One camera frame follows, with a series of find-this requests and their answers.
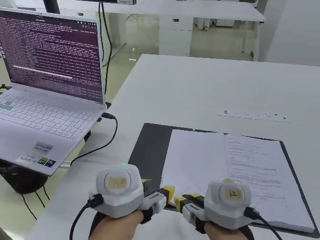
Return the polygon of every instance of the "open document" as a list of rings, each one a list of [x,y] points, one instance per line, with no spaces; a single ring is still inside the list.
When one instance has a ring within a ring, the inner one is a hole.
[[[162,186],[175,185],[175,196],[187,193],[205,196],[211,180],[222,181],[227,177],[250,186],[251,206],[271,225],[314,231],[279,141],[215,132],[172,131]]]

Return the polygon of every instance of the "laptop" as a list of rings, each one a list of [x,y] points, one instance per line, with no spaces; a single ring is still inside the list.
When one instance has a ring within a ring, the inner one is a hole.
[[[95,19],[0,7],[0,159],[51,176],[106,110]]]

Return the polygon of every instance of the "laptop screen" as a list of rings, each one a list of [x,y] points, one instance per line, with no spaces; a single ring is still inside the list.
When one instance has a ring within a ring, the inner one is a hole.
[[[103,103],[97,24],[0,10],[12,83]]]

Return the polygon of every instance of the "binder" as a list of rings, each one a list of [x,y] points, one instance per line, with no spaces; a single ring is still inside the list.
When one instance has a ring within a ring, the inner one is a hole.
[[[166,160],[166,155],[169,147],[172,130],[212,133],[212,131],[206,131],[206,130],[200,130],[200,129],[193,130],[191,128],[145,123],[139,134],[137,142],[133,148],[133,151],[128,163],[137,166],[137,168],[139,169],[141,178],[152,180],[150,184],[150,188],[147,190],[146,194],[151,193],[160,187],[162,172],[163,172],[163,168]],[[268,140],[268,141],[278,141],[273,139],[265,139],[265,138],[252,137],[252,136],[246,136],[246,137],[261,139],[261,140]],[[314,217],[312,216],[306,197],[303,193],[303,190],[301,188],[301,185],[295,173],[294,167],[289,158],[286,147],[282,141],[279,141],[279,142],[280,142],[283,154],[287,160],[287,163],[291,169],[292,175],[300,191],[302,201],[305,205],[305,208],[307,209],[310,219],[312,220],[314,231],[312,233],[309,233],[309,232],[297,231],[297,230],[282,228],[282,227],[274,227],[274,228],[280,232],[285,232],[285,233],[290,233],[290,234],[295,234],[295,235],[300,235],[300,236],[305,236],[310,238],[319,238],[320,233],[319,233],[318,227],[315,223]],[[259,224],[259,223],[252,223],[251,225],[259,228],[267,228],[263,224]]]

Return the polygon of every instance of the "black cable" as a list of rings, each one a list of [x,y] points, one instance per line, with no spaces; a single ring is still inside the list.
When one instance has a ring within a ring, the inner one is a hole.
[[[102,47],[102,64],[104,63],[105,60],[105,48],[104,48],[104,42],[102,39],[102,25],[101,25],[101,2],[99,2],[99,8],[98,8],[98,13],[99,13],[99,31],[100,31],[100,41],[101,41],[101,47]]]
[[[50,197],[49,197],[49,195],[48,195],[48,193],[46,191],[45,185],[43,185],[43,191],[44,191],[44,194],[46,195],[46,197],[48,198],[48,200],[50,201]]]
[[[77,222],[79,221],[79,218],[81,217],[81,215],[84,213],[84,211],[88,208],[96,208],[97,206],[100,206],[101,204],[103,204],[105,202],[104,197],[101,194],[96,194],[93,195],[92,197],[90,197],[86,203],[86,205],[84,205],[81,210],[79,211],[78,215],[75,217],[71,229],[70,229],[70,235],[69,235],[69,240],[73,240],[74,237],[74,231],[75,231],[75,227]]]
[[[39,194],[37,193],[37,191],[34,191],[34,192],[35,192],[36,196],[38,197],[38,199],[40,200],[43,208],[45,208],[46,206],[45,206],[44,202],[42,201],[41,197],[39,196]]]
[[[247,218],[250,218],[252,220],[260,220],[262,221],[273,233],[274,235],[279,239],[279,240],[283,240],[281,238],[281,236],[279,235],[279,233],[277,233],[277,231],[275,230],[275,228],[273,226],[271,226],[261,215],[260,213],[254,209],[253,207],[246,207],[244,210],[243,215]]]
[[[23,201],[24,201],[24,204],[26,206],[26,208],[29,210],[29,212],[32,214],[32,216],[34,217],[35,220],[37,220],[36,216],[34,215],[34,213],[31,211],[30,207],[28,206],[27,202],[26,202],[26,199],[25,199],[25,196],[23,194],[21,194],[22,198],[23,198]]]
[[[88,204],[84,205],[81,210],[79,211],[78,215],[75,217],[71,229],[70,229],[70,235],[69,235],[69,240],[73,240],[74,237],[74,231],[75,231],[75,227],[77,222],[79,221],[79,218],[81,217],[81,215],[84,213],[84,211],[89,208]]]
[[[271,226],[262,216],[259,215],[258,217],[259,220],[261,220],[273,233],[274,235],[279,239],[279,240],[283,240],[281,238],[281,236],[279,235],[279,233],[277,233],[277,231],[275,230],[275,228],[273,226]]]
[[[113,47],[112,47],[111,37],[110,37],[110,34],[109,34],[109,30],[108,30],[108,25],[107,25],[107,20],[106,20],[106,14],[105,14],[105,6],[104,6],[104,3],[103,3],[103,2],[101,2],[101,7],[102,7],[103,22],[104,22],[106,34],[107,34],[107,36],[108,36],[109,44],[110,44],[110,53],[109,53],[108,62],[106,63],[105,83],[104,83],[104,94],[106,94],[106,93],[107,93],[107,83],[108,83],[109,65],[110,65],[110,60],[111,60],[111,55],[112,55],[112,49],[113,49]]]
[[[110,145],[110,144],[112,143],[112,141],[114,140],[114,138],[115,138],[115,136],[116,136],[116,134],[117,134],[117,130],[118,130],[118,120],[117,120],[117,118],[116,118],[115,116],[113,116],[113,115],[111,115],[111,114],[109,114],[109,113],[105,113],[105,114],[112,116],[112,118],[111,118],[111,117],[110,117],[110,118],[115,120],[115,130],[114,130],[114,133],[113,133],[113,136],[112,136],[111,140],[110,140],[106,145],[103,145],[103,146],[98,147],[98,148],[96,148],[96,149],[94,149],[94,150],[92,150],[92,151],[89,151],[89,152],[85,153],[85,154],[82,154],[82,155],[80,155],[80,156],[77,156],[75,159],[73,159],[73,160],[71,161],[70,166],[74,163],[75,160],[77,160],[77,159],[79,159],[79,158],[82,158],[82,157],[84,157],[84,156],[87,156],[88,154],[91,154],[91,153],[93,153],[93,152],[96,152],[96,151],[98,151],[98,150],[100,150],[100,149],[103,149],[103,148],[107,147],[108,145]]]

